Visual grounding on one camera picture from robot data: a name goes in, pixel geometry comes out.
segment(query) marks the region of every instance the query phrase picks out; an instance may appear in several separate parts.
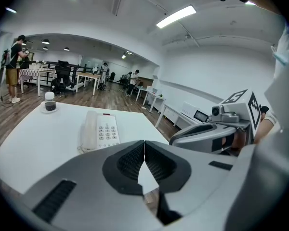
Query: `desk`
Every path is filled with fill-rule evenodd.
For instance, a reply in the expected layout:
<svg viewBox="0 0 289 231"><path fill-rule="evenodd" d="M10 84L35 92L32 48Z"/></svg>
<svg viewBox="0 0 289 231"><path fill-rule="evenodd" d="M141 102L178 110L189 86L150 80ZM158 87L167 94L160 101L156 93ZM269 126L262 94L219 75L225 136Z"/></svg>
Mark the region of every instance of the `desk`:
<svg viewBox="0 0 289 231"><path fill-rule="evenodd" d="M20 86L21 86L21 93L24 93L24 85L23 85L23 76L36 76L37 77L37 87L38 87L38 96L40 97L40 74L41 73L53 73L55 74L55 69L51 68L26 68L21 69L19 71L19 79L20 79Z"/></svg>
<svg viewBox="0 0 289 231"><path fill-rule="evenodd" d="M39 106L35 108L0 147L0 179L21 194L54 169L79 155L77 147L81 146L80 131L89 110L116 115L121 143L151 140L168 144L143 113L65 103L57 105L59 110L50 114L42 113ZM135 124L141 127L141 132L135 129ZM138 181L141 185L142 182L147 184L144 186L144 193L147 193L158 184L146 164L143 166Z"/></svg>
<svg viewBox="0 0 289 231"><path fill-rule="evenodd" d="M138 88L138 93L137 93L137 98L136 98L136 101L137 101L141 91L142 90L146 91L146 87L141 87L141 86L136 86L136 85L135 87Z"/></svg>
<svg viewBox="0 0 289 231"><path fill-rule="evenodd" d="M153 107L154 107L154 104L155 104L156 99L162 99L162 100L163 100L163 103L162 103L162 105L160 106L160 107L161 107L161 110L162 110L162 109L163 109L163 106L164 106L164 104L165 104L166 99L165 99L165 98L162 98L161 96L159 96L159 95L157 95L157 94L154 94L154 93L152 93L152 92L149 92L149 91L146 92L146 96L145 96L145 98L144 98L143 106L144 106L144 104L145 104L145 101L146 101L148 95L151 95L151 96L154 97L154 100L153 100L153 103L151 104L151 109L150 109L149 112L152 112L152 109L153 109Z"/></svg>
<svg viewBox="0 0 289 231"><path fill-rule="evenodd" d="M156 124L155 124L155 127L156 127L156 128L159 126L159 123L160 123L160 121L161 121L161 119L162 119L162 117L163 117L163 115L164 115L164 112L165 112L166 108L167 108L167 109L170 109L171 111L175 112L175 113L178 115L178 119L177 119L177 120L175 121L175 123L173 124L174 127L175 127L175 125L177 124L179 118L182 119L182 120L184 120L184 121L186 121L186 122L189 123L190 125L199 124L198 122L192 120L191 118L183 115L181 112L177 111L176 109L170 107L170 106L167 105L167 104L164 104L164 107L162 107L162 109L161 109L161 112L160 112L158 121L157 121Z"/></svg>
<svg viewBox="0 0 289 231"><path fill-rule="evenodd" d="M78 84L79 84L79 76L85 77L85 81L83 82L83 87L86 86L86 78L91 78L91 79L95 79L94 82L94 88L93 88L93 96L95 94L95 87L96 89L98 89L98 85L100 84L100 75L94 75L94 74L90 74L90 73L80 73L77 75L77 83L76 83L76 92L78 92Z"/></svg>

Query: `glass jar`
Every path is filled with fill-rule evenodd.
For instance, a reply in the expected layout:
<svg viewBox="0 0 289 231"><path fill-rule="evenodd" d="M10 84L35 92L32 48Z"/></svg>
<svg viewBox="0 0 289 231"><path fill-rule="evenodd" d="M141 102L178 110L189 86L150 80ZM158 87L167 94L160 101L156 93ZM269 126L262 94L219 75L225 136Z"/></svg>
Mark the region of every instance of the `glass jar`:
<svg viewBox="0 0 289 231"><path fill-rule="evenodd" d="M45 93L45 108L47 111L56 109L56 101L54 100L54 93L49 91Z"/></svg>

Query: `black t-shirt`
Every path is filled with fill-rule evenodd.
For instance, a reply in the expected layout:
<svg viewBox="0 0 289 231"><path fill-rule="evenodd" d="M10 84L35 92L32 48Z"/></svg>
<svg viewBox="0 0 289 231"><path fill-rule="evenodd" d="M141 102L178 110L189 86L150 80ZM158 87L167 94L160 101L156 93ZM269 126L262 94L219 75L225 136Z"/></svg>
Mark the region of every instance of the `black t-shirt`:
<svg viewBox="0 0 289 231"><path fill-rule="evenodd" d="M21 44L16 43L12 48L11 48L11 62L10 65L7 65L6 68L16 68L17 64L17 59L18 59L18 53L20 51L23 51Z"/></svg>

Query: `telephone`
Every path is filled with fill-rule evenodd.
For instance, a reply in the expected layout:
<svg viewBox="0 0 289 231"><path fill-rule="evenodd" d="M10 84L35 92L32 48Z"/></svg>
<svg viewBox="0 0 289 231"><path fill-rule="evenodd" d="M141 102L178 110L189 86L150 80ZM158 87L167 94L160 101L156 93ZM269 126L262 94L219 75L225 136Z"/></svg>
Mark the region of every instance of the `telephone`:
<svg viewBox="0 0 289 231"><path fill-rule="evenodd" d="M79 147L79 153L99 150L117 144L120 144L120 139L116 116L88 111L82 131L82 145Z"/></svg>

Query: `black office chair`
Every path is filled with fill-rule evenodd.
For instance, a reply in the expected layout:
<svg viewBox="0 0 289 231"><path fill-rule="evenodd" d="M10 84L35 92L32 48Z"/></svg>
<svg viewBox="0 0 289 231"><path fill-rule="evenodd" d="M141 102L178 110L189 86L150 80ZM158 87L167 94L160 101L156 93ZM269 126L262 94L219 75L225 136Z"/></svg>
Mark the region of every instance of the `black office chair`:
<svg viewBox="0 0 289 231"><path fill-rule="evenodd" d="M71 67L68 67L68 62L58 61L59 65L56 65L55 70L57 74L56 86L58 87L58 91L62 91L64 96L66 97L66 87L72 85L72 81L69 79L69 75L71 73Z"/></svg>

